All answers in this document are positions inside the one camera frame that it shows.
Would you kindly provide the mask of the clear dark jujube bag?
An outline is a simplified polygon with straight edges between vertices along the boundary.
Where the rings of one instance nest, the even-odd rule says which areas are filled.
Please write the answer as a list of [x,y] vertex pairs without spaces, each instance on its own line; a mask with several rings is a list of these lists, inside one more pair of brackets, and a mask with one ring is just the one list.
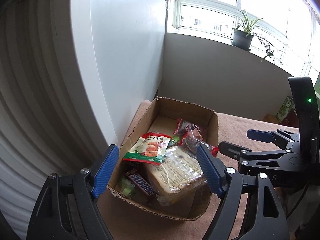
[[204,141],[205,131],[204,128],[179,118],[173,136],[178,137],[177,143],[193,155],[197,155],[197,149],[202,145],[209,150],[213,157],[217,157],[219,148]]

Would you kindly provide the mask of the bagged sliced bread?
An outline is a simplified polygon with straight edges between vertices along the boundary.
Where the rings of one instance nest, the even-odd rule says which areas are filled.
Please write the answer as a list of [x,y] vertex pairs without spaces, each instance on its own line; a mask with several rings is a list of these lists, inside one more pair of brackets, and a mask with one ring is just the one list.
[[161,206],[172,205],[206,183],[195,155],[174,145],[167,148],[160,165],[144,165],[148,181]]

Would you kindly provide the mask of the green quail egg pouch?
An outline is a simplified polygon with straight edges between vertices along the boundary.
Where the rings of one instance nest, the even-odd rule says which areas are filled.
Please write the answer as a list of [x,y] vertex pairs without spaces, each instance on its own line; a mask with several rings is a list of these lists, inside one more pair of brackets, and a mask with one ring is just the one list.
[[132,198],[136,195],[137,191],[135,184],[128,180],[125,176],[122,176],[117,183],[118,192],[126,198]]

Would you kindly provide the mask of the green candy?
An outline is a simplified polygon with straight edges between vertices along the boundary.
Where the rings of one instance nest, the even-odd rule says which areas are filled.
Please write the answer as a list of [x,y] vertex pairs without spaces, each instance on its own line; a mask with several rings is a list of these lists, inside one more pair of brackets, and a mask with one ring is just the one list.
[[180,137],[178,135],[173,135],[171,138],[170,138],[170,141],[169,141],[169,144],[168,144],[168,147],[172,147],[174,145],[177,145],[180,141]]

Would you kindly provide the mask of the Snickers bar Chinese label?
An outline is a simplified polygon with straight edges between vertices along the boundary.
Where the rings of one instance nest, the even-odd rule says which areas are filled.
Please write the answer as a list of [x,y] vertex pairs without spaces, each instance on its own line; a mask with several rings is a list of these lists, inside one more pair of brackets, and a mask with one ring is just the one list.
[[124,161],[124,173],[140,173],[143,169],[143,163],[137,161]]

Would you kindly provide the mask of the brown Snickers bar English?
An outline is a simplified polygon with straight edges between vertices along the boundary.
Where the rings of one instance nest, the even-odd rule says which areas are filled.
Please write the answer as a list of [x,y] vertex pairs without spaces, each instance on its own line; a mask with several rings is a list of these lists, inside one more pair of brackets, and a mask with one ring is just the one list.
[[140,174],[126,172],[125,177],[138,186],[146,196],[153,196],[156,193],[154,188]]

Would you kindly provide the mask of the chicken snack pouch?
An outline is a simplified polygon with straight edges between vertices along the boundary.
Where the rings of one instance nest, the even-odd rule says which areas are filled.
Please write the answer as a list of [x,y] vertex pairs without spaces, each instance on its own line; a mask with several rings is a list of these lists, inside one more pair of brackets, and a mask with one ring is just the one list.
[[171,136],[163,133],[145,133],[125,153],[122,160],[160,165],[168,148],[170,138]]

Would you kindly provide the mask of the green printed bag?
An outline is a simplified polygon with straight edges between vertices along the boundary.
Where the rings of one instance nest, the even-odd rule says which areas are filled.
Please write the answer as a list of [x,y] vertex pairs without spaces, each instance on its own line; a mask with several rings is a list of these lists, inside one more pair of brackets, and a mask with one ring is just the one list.
[[290,96],[287,96],[279,111],[276,114],[276,118],[281,123],[287,115],[290,113],[291,109],[295,107],[294,101]]

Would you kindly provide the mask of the pink table cloth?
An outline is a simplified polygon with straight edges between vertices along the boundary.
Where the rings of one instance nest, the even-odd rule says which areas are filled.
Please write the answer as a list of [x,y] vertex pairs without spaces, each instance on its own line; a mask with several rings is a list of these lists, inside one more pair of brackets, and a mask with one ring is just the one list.
[[[143,134],[154,131],[172,135],[177,120],[204,128],[205,141],[217,146],[223,140],[246,141],[249,128],[272,127],[271,123],[215,113],[194,103],[169,98],[145,101],[137,112],[135,126],[123,142],[123,157]],[[124,173],[119,160],[98,209],[114,239],[289,239],[286,217],[273,188],[270,172],[240,174],[236,161],[225,155],[212,158],[201,153],[208,184],[185,195],[171,206],[146,205],[123,197],[116,184]]]

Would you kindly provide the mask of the brown cardboard box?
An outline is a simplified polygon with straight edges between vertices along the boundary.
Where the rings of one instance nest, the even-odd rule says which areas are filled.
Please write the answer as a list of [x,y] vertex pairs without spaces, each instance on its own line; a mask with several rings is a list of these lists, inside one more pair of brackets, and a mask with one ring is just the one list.
[[217,155],[216,113],[194,103],[157,97],[122,144],[108,189],[144,211],[193,221],[211,192],[196,157],[198,146]]

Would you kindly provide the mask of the potted spider plant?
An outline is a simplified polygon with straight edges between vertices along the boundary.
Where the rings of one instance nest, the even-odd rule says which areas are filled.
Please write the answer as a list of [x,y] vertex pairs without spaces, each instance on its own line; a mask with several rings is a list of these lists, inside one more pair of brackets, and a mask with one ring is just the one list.
[[254,37],[256,37],[265,50],[266,55],[263,57],[263,60],[269,58],[273,63],[275,63],[275,46],[266,38],[254,32],[254,29],[258,28],[257,23],[262,20],[262,18],[252,19],[248,16],[246,10],[240,9],[238,12],[240,12],[242,16],[239,17],[239,23],[236,28],[233,29],[232,45],[245,51],[250,51],[252,40]]

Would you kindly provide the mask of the white cabinet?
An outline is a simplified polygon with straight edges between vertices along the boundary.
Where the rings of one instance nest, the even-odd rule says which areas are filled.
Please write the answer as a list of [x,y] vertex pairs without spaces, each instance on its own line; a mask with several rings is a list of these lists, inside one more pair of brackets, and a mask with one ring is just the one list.
[[164,0],[50,0],[59,67],[99,151],[121,145],[162,78]]

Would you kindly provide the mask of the white window frame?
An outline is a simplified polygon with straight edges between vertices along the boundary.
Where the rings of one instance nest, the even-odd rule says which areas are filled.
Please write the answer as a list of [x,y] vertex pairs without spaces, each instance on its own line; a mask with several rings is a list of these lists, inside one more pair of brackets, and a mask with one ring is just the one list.
[[319,10],[312,0],[166,0],[168,31],[231,44],[233,29],[246,10],[262,18],[255,33],[274,46],[274,60],[254,37],[250,53],[292,76],[319,76]]

